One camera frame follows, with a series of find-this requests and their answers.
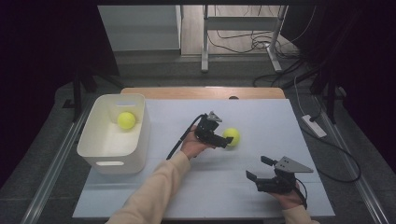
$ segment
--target white table surface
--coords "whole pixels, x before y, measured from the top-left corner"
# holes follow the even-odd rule
[[[236,147],[208,149],[191,160],[164,218],[281,217],[276,199],[258,192],[246,178],[246,170],[261,178],[275,176],[274,167],[262,163],[260,156],[287,156],[314,169],[312,174],[296,174],[307,187],[308,212],[312,217],[334,216],[289,100],[147,100],[147,109],[151,133],[145,168],[135,175],[101,175],[91,169],[73,217],[110,217],[166,158],[192,121],[212,110],[223,120],[215,133],[235,127],[241,140]]]

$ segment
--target person's left hand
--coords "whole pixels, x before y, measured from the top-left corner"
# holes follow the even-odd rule
[[[205,149],[209,147],[215,148],[210,144],[205,144],[199,141],[194,134],[195,129],[196,129],[195,125],[191,127],[191,131],[189,132],[189,134],[187,134],[186,138],[184,139],[180,150],[184,154],[186,154],[189,160],[191,158],[197,157],[201,152],[203,152]]]

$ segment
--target power strip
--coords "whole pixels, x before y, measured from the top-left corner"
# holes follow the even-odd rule
[[[309,119],[311,119],[311,116],[309,115],[305,115],[302,116],[303,121],[305,122],[305,124],[311,129],[312,132],[314,132],[317,137],[324,137],[327,134],[323,131],[323,129],[320,128],[320,126],[317,124],[316,121],[311,121]]]

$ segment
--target wall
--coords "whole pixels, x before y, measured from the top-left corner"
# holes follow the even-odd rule
[[[99,6],[113,51],[180,49],[180,6]]]

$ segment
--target tennis ball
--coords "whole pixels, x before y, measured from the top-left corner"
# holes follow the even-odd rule
[[[239,134],[238,130],[236,130],[235,128],[228,128],[224,130],[223,133],[223,138],[226,137],[233,137],[233,141],[230,144],[228,144],[228,146],[234,147],[239,143],[241,135]]]
[[[130,112],[122,112],[119,114],[117,118],[117,123],[122,129],[132,129],[136,124],[136,118],[133,113]]]

